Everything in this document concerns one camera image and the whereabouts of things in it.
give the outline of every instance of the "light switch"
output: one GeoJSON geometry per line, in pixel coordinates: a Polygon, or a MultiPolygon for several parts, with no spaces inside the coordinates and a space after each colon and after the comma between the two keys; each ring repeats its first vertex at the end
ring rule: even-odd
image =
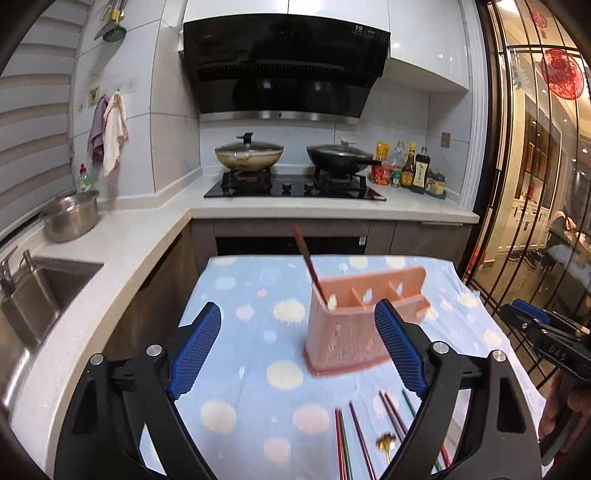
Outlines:
{"type": "Polygon", "coordinates": [[[450,132],[441,132],[441,147],[450,148],[452,146],[452,134],[450,132]]]}

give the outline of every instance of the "towel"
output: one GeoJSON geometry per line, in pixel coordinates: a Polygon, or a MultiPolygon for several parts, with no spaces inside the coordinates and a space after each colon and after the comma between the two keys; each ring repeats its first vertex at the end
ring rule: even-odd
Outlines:
{"type": "Polygon", "coordinates": [[[105,119],[103,175],[106,177],[119,166],[121,147],[129,140],[125,104],[119,92],[115,92],[111,97],[103,117],[105,119]]]}
{"type": "Polygon", "coordinates": [[[108,98],[102,96],[96,105],[95,116],[92,119],[90,135],[88,137],[88,154],[92,164],[100,167],[103,164],[105,149],[103,147],[103,132],[105,131],[105,111],[107,110],[108,98]]]}

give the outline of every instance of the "stainless steel pot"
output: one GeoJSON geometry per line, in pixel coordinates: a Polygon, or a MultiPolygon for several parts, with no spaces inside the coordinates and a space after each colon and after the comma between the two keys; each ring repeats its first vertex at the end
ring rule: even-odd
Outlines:
{"type": "Polygon", "coordinates": [[[99,221],[98,196],[99,192],[91,191],[53,200],[40,215],[47,236],[62,243],[92,230],[99,221]]]}

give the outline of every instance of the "cabinet drawer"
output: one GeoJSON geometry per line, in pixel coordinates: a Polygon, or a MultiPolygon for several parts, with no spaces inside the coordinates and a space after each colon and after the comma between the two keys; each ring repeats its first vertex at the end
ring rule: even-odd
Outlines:
{"type": "Polygon", "coordinates": [[[390,255],[441,258],[457,268],[472,225],[437,222],[397,222],[390,255]]]}

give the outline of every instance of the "stove burner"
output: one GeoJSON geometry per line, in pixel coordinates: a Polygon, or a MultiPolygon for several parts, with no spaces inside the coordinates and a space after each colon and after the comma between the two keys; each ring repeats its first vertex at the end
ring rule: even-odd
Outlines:
{"type": "Polygon", "coordinates": [[[236,171],[224,172],[221,188],[224,193],[234,190],[240,193],[269,193],[273,182],[271,181],[271,169],[260,171],[236,171]]]}

